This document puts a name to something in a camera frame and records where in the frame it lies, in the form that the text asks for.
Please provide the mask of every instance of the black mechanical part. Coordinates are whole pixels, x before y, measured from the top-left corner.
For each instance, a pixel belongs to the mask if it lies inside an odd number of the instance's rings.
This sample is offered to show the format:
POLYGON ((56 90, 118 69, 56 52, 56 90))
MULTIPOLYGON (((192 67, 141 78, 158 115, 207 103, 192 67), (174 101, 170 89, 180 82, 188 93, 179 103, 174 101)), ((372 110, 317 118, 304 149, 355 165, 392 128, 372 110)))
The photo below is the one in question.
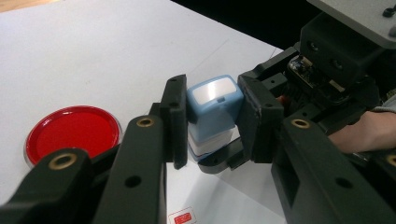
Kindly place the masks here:
POLYGON ((245 156, 257 163, 269 163, 273 158, 269 148, 273 129, 283 119, 284 107, 258 79, 242 75, 238 85, 245 95, 236 121, 245 156))
POLYGON ((322 12, 303 27, 300 51, 323 74, 349 88, 384 49, 322 12))
POLYGON ((160 103, 160 114, 164 126, 165 159, 173 162, 175 169, 187 163, 187 78, 186 75, 172 77, 166 82, 160 103))
POLYGON ((132 119, 93 223, 166 223, 164 164, 161 119, 132 119))
POLYGON ((94 179, 90 189, 84 195, 80 209, 78 209, 72 223, 86 224, 92 222, 119 147, 120 144, 91 159, 94 179))
POLYGON ((272 168, 286 219, 293 223, 395 223, 378 192, 312 121, 288 117, 272 168))
POLYGON ((291 100, 287 114, 305 117, 309 114, 327 135, 356 122, 365 111, 380 105, 373 77, 364 76, 346 90, 315 70, 304 56, 290 61, 286 77, 290 82, 284 94, 291 100))
POLYGON ((92 180, 84 150, 57 150, 43 158, 0 207, 0 223, 72 223, 92 180))
POLYGON ((396 92, 396 49, 382 53, 368 68, 368 74, 375 78, 383 102, 396 92))
POLYGON ((287 48, 268 61, 258 64, 253 70, 247 71, 240 76, 251 77, 263 81, 272 77, 274 74, 284 73, 290 60, 299 54, 297 48, 298 44, 295 47, 287 48))
POLYGON ((396 149, 356 154, 348 158, 396 213, 396 149))
POLYGON ((227 146, 198 161, 198 166, 202 172, 214 175, 227 168, 236 169, 248 160, 241 138, 236 138, 227 146))
POLYGON ((277 73, 274 76, 268 77, 262 81, 265 89, 269 90, 274 96, 280 96, 285 89, 288 79, 282 73, 277 73))

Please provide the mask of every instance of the white tabletop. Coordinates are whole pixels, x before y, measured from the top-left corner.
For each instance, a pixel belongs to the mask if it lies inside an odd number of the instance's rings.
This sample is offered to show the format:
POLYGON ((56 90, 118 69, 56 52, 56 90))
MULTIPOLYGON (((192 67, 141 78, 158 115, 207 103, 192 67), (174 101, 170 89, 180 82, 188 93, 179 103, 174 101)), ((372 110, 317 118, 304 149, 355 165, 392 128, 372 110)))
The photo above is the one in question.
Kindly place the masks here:
MULTIPOLYGON (((27 134, 45 116, 92 105, 129 120, 159 102, 166 80, 237 76, 281 50, 164 0, 68 0, 0 13, 0 204, 30 168, 27 134)), ((197 223, 284 223, 270 164, 203 174, 168 167, 171 214, 197 223)))

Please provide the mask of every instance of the screw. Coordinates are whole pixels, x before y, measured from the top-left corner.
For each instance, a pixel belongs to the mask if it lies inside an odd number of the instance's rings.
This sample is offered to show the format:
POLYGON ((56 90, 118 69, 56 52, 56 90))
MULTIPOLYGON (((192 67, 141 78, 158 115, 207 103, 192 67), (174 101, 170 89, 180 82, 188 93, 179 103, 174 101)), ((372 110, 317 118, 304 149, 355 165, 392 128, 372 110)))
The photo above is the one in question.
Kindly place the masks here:
POLYGON ((318 51, 319 51, 318 46, 317 46, 314 42, 309 41, 309 42, 308 42, 308 46, 309 46, 309 48, 310 48, 311 50, 313 50, 314 52, 318 52, 318 51))
POLYGON ((392 26, 389 30, 389 36, 390 37, 395 37, 396 38, 396 25, 392 26))
POLYGON ((388 7, 388 8, 386 8, 386 9, 384 10, 384 12, 382 13, 382 16, 383 16, 383 17, 386 17, 386 18, 390 18, 390 17, 392 17, 394 14, 395 14, 395 9, 392 8, 392 7, 388 7))
POLYGON ((338 70, 343 70, 343 65, 335 59, 332 59, 332 66, 338 70))

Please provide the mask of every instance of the dark background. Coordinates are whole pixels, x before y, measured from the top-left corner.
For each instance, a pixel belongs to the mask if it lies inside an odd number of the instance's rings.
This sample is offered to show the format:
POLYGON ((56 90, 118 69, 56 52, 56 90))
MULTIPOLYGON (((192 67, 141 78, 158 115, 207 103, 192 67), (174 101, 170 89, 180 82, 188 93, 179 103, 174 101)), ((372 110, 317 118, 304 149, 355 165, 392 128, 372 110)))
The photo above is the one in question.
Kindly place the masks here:
POLYGON ((280 49, 298 42, 301 28, 320 12, 306 0, 172 1, 280 49))

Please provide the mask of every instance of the red label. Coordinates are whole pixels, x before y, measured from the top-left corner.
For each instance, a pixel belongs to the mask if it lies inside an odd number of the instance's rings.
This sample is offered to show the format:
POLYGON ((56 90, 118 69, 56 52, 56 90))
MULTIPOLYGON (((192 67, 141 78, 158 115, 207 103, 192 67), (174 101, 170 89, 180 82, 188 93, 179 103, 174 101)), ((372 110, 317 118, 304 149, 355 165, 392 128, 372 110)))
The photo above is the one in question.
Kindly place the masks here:
POLYGON ((183 224, 185 222, 188 222, 192 219, 190 213, 183 214, 181 216, 175 217, 175 223, 176 224, 183 224))

